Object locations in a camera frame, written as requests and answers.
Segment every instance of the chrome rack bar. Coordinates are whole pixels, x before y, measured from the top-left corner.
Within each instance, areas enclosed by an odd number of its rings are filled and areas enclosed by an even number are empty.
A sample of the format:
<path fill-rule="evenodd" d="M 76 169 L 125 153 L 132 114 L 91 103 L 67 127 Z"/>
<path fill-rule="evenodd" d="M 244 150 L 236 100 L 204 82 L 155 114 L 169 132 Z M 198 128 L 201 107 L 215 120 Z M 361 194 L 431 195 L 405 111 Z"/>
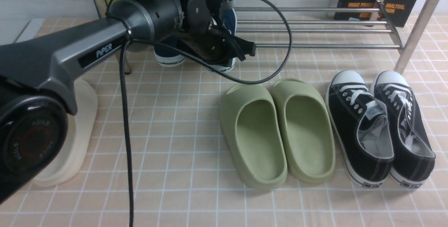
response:
<path fill-rule="evenodd" d="M 285 33 L 286 29 L 237 29 L 237 32 L 242 33 Z M 392 30 L 387 29 L 291 29 L 293 33 L 320 33 L 320 34 L 392 34 Z"/>
<path fill-rule="evenodd" d="M 423 8 L 417 20 L 414 24 L 414 27 L 409 35 L 409 38 L 406 42 L 405 47 L 400 53 L 400 58 L 398 58 L 397 63 L 395 64 L 395 71 L 400 74 L 405 71 L 406 66 L 408 65 L 409 60 L 411 59 L 414 50 L 419 43 L 421 35 L 426 29 L 428 22 L 431 19 L 432 14 L 434 13 L 435 8 L 440 0 L 426 0 Z"/>
<path fill-rule="evenodd" d="M 274 12 L 268 7 L 235 7 L 237 12 Z M 282 12 L 338 12 L 338 13 L 377 13 L 379 8 L 308 8 L 308 7 L 284 7 Z"/>
<path fill-rule="evenodd" d="M 258 48 L 288 48 L 286 43 L 257 43 Z M 293 48 L 322 48 L 322 49 L 394 49 L 400 45 L 387 44 L 298 44 L 294 43 Z"/>
<path fill-rule="evenodd" d="M 400 45 L 401 48 L 404 47 L 403 40 L 400 37 L 400 34 L 398 33 L 397 28 L 392 24 L 390 14 L 386 12 L 386 8 L 384 7 L 384 4 L 381 2 L 381 0 L 376 0 L 376 4 L 379 5 L 380 9 L 382 10 L 382 14 L 384 15 L 384 18 L 387 20 L 386 29 L 390 30 L 390 37 L 394 44 Z"/>
<path fill-rule="evenodd" d="M 284 25 L 283 21 L 277 20 L 238 20 L 238 24 L 249 25 Z M 288 21 L 290 25 L 351 25 L 351 26 L 385 26 L 387 21 L 322 21 L 322 20 L 300 20 Z"/>

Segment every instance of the slide sandal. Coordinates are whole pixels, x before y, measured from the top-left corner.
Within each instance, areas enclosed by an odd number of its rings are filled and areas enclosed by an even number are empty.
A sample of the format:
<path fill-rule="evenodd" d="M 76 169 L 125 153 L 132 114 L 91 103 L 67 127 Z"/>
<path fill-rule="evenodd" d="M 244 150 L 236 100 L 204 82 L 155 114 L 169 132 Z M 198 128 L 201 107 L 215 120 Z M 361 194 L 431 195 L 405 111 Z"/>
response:
<path fill-rule="evenodd" d="M 64 145 L 56 158 L 31 180 L 37 186 L 64 183 L 74 177 L 83 164 L 98 111 L 98 95 L 85 80 L 76 80 L 74 89 L 78 113 L 67 114 L 69 130 Z"/>
<path fill-rule="evenodd" d="M 309 84 L 282 79 L 272 88 L 291 174 L 324 183 L 335 171 L 335 143 L 325 102 Z"/>
<path fill-rule="evenodd" d="M 259 190 L 281 186 L 288 170 L 274 100 L 267 89 L 233 86 L 222 98 L 220 117 L 243 182 Z"/>

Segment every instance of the black canvas sneaker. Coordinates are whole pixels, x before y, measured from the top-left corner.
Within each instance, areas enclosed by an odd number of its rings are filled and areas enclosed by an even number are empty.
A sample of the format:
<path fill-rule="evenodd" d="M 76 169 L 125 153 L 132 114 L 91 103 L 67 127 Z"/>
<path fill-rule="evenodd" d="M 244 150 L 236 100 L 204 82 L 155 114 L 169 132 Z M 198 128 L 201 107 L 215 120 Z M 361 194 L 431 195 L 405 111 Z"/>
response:
<path fill-rule="evenodd" d="M 328 87 L 326 103 L 353 182 L 365 188 L 381 186 L 394 158 L 386 106 L 368 92 L 362 77 L 339 72 Z"/>
<path fill-rule="evenodd" d="M 394 71 L 380 73 L 370 92 L 387 106 L 395 152 L 392 178 L 403 187 L 420 187 L 434 169 L 435 154 L 429 144 L 414 92 L 406 80 Z"/>

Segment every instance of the navy sneaker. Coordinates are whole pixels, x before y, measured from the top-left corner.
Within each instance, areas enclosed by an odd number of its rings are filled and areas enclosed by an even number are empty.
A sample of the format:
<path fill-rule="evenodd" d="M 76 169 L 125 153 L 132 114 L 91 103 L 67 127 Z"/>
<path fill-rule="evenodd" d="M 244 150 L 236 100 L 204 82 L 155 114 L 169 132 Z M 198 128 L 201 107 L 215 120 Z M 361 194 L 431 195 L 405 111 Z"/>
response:
<path fill-rule="evenodd" d="M 226 27 L 226 29 L 229 31 L 230 34 L 235 35 L 237 31 L 237 13 L 234 9 L 228 9 L 224 10 L 222 13 L 221 20 Z M 189 53 L 195 54 L 191 49 L 186 49 L 186 45 L 179 40 L 177 36 L 171 36 L 163 40 L 161 43 L 170 45 L 175 48 L 183 49 Z M 154 55 L 157 62 L 163 66 L 163 67 L 175 67 L 177 65 L 180 65 L 184 63 L 185 56 L 179 55 L 178 53 L 175 53 L 171 50 L 154 46 Z M 231 71 L 235 67 L 236 59 L 233 58 L 230 66 L 222 66 L 222 65 L 210 65 L 211 67 L 221 71 L 221 72 L 228 72 Z"/>
<path fill-rule="evenodd" d="M 224 24 L 224 27 L 229 31 L 230 34 L 235 35 L 237 32 L 237 13 L 235 9 L 227 9 L 223 10 L 221 21 Z M 225 73 L 231 71 L 235 67 L 236 58 L 232 59 L 232 62 L 229 66 L 222 65 L 210 65 L 211 67 Z"/>
<path fill-rule="evenodd" d="M 179 38 L 173 35 L 166 38 L 161 43 L 177 48 Z M 157 62 L 163 67 L 175 67 L 185 61 L 185 56 L 159 46 L 154 46 L 154 55 Z"/>

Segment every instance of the sneaker heel label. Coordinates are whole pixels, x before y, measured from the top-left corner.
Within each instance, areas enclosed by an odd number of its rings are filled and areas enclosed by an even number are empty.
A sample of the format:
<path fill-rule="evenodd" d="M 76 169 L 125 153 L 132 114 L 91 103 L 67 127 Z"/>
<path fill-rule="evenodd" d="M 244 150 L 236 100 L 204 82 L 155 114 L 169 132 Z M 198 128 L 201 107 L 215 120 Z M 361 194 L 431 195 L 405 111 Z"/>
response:
<path fill-rule="evenodd" d="M 364 182 L 363 187 L 365 187 L 365 188 L 377 188 L 377 187 L 381 186 L 381 184 L 382 183 L 374 185 L 374 184 L 368 184 L 368 183 Z"/>
<path fill-rule="evenodd" d="M 400 185 L 403 187 L 407 187 L 407 188 L 419 188 L 423 184 L 409 184 L 409 183 L 403 181 L 400 183 Z"/>

